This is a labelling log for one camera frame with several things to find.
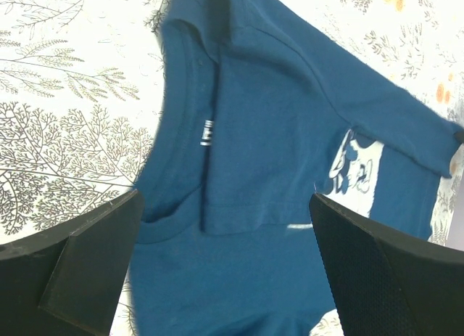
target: garment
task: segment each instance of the garment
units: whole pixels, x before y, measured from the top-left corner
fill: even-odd
[[[308,202],[347,132],[449,176],[460,127],[277,0],[172,0],[162,36],[165,111],[136,183],[138,331],[307,335],[334,308]]]

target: table surface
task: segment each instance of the table surface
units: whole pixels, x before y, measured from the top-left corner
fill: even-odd
[[[438,114],[464,124],[464,0],[281,0]],[[156,28],[169,0],[0,0],[0,244],[130,189],[162,119]],[[359,158],[378,162],[382,145]],[[463,151],[442,180],[444,244]],[[337,199],[353,210],[356,189]],[[127,279],[112,335],[136,334]],[[342,335],[336,312],[312,331]]]

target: cartoon print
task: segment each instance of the cartoon print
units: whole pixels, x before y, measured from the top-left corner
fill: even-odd
[[[357,158],[359,149],[368,148],[373,143],[373,140],[360,136],[354,131],[348,131],[328,173],[329,180],[323,193],[346,194],[351,188],[363,194],[367,193],[370,189],[373,162],[361,161]]]

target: floral tablecloth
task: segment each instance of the floral tablecloth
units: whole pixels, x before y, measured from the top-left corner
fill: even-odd
[[[437,113],[464,124],[464,0],[281,1]],[[132,187],[162,119],[157,31],[168,3],[0,0],[0,243]],[[378,165],[381,152],[375,143],[359,158]],[[430,240],[442,245],[463,161],[460,149],[453,179],[440,184]],[[335,198],[368,215],[356,206],[363,194],[352,187]],[[136,334],[130,301],[127,280],[112,335]],[[311,335],[342,335],[336,312]]]

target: shirt sleeve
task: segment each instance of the shirt sleeve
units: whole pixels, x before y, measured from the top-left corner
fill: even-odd
[[[254,29],[285,43],[312,73],[334,112],[354,130],[450,177],[462,131],[377,73],[285,7],[279,0],[242,0]]]

